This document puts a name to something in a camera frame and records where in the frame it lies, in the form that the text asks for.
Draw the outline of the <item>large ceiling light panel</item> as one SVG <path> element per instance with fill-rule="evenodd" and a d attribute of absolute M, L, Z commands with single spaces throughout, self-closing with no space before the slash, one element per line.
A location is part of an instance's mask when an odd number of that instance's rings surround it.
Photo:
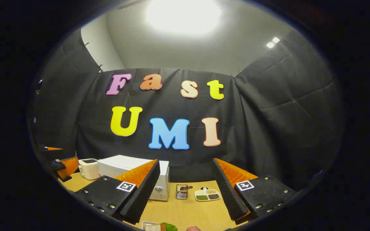
<path fill-rule="evenodd" d="M 220 16 L 214 0 L 152 0 L 146 10 L 151 26 L 182 34 L 207 33 L 216 27 Z"/>

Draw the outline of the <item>white microwave oven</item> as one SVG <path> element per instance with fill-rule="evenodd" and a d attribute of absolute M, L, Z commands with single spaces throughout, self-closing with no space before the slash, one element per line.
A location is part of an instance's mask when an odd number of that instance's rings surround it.
<path fill-rule="evenodd" d="M 150 162 L 150 159 L 141 159 L 116 155 L 113 157 L 98 160 L 98 169 L 100 175 L 117 177 L 129 170 L 139 167 L 142 164 Z M 169 197 L 169 161 L 159 161 L 160 176 L 154 186 L 150 200 L 167 201 Z"/>

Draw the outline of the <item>small white plate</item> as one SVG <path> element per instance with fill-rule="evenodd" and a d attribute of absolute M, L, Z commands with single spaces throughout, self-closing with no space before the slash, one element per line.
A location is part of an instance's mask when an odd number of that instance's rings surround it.
<path fill-rule="evenodd" d="M 158 223 L 142 222 L 142 229 L 145 231 L 161 231 L 161 226 Z"/>

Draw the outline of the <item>lettuce sandwich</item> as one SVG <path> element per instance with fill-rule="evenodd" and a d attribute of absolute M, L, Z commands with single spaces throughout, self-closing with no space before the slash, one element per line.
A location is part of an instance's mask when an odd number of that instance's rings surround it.
<path fill-rule="evenodd" d="M 145 227 L 146 231 L 179 231 L 175 225 L 169 223 L 160 223 L 156 225 L 148 225 Z"/>

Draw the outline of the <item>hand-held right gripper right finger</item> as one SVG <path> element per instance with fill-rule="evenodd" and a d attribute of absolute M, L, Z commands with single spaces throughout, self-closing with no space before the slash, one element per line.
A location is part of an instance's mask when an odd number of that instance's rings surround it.
<path fill-rule="evenodd" d="M 256 176 L 218 158 L 213 159 L 213 174 L 228 214 L 236 223 L 272 214 L 297 194 L 271 175 Z"/>

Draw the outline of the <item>white divided spice dish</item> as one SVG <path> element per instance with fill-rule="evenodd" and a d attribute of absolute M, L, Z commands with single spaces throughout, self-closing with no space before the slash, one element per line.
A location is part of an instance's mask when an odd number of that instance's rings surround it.
<path fill-rule="evenodd" d="M 196 201 L 214 201 L 219 200 L 221 195 L 217 190 L 203 187 L 201 190 L 196 190 L 194 192 L 194 197 Z"/>

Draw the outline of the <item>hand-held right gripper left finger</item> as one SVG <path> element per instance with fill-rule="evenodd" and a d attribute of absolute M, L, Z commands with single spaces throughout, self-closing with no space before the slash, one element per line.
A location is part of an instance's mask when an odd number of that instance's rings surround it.
<path fill-rule="evenodd" d="M 80 201 L 102 214 L 135 225 L 160 176 L 160 161 L 155 159 L 117 177 L 102 175 L 74 193 Z"/>

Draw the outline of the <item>black backdrop cloth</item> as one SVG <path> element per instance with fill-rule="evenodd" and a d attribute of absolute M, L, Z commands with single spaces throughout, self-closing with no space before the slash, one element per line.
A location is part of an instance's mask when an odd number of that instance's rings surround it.
<path fill-rule="evenodd" d="M 301 190 L 337 155 L 342 90 L 313 44 L 289 31 L 237 76 L 172 68 L 99 73 L 76 31 L 28 110 L 39 144 L 71 156 L 169 162 L 171 182 L 213 180 L 219 158 Z"/>

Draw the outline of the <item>white toaster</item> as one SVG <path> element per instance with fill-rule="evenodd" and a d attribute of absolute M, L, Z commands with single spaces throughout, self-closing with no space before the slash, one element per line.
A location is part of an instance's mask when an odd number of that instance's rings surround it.
<path fill-rule="evenodd" d="M 101 177 L 97 159 L 79 159 L 78 164 L 78 169 L 85 179 L 95 180 Z"/>

